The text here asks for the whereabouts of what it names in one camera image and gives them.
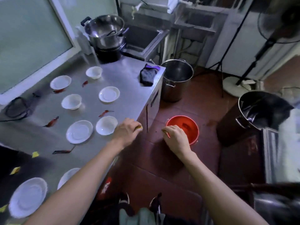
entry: window frame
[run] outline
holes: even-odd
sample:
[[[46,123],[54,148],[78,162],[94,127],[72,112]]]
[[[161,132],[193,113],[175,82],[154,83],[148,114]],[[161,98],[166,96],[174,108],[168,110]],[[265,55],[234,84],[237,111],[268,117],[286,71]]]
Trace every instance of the window frame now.
[[[49,62],[48,64],[44,65],[42,68],[38,69],[26,79],[22,80],[16,86],[10,88],[6,92],[0,94],[0,106],[7,105],[13,99],[22,95],[26,90],[30,89],[44,77],[49,75],[52,71],[57,69],[59,66],[64,64],[74,55],[81,51],[81,48],[77,42],[75,34],[73,32],[72,26],[70,25],[67,16],[63,10],[63,7],[59,0],[48,0],[51,4],[52,8],[55,11],[65,33],[67,34],[70,42],[72,43],[73,47],[66,52],[62,53],[60,56]]]

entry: window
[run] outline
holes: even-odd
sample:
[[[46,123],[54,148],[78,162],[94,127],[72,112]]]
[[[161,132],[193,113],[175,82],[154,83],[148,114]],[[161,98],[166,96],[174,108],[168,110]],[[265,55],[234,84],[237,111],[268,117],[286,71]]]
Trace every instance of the window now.
[[[0,0],[0,104],[80,51],[58,0]]]

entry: left hand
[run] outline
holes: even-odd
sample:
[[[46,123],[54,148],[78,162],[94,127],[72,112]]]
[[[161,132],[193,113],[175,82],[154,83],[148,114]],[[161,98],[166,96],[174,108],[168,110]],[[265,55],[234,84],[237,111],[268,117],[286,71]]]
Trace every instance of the left hand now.
[[[123,149],[129,146],[137,137],[137,135],[142,131],[143,127],[141,123],[127,117],[121,124],[119,124],[115,128],[112,136],[112,141],[119,144],[119,146],[121,146]]]

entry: red bucket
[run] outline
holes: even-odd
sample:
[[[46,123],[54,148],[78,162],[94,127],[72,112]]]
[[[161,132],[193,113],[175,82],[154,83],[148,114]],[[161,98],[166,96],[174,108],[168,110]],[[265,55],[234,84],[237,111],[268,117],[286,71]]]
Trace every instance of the red bucket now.
[[[193,119],[182,115],[174,116],[170,118],[166,124],[166,126],[170,125],[177,125],[179,128],[183,129],[187,135],[190,145],[193,145],[197,142],[200,131]]]

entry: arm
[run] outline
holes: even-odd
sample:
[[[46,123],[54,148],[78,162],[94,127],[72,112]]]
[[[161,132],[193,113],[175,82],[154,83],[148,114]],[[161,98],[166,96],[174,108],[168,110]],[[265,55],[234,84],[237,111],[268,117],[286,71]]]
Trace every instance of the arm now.
[[[137,126],[141,124],[126,118],[115,129],[112,140],[30,216],[25,225],[79,223],[90,207],[108,166],[143,130],[135,130]]]
[[[181,128],[178,126],[163,128],[163,138],[195,179],[199,193],[215,224],[268,224],[198,159],[191,151],[188,138]]]

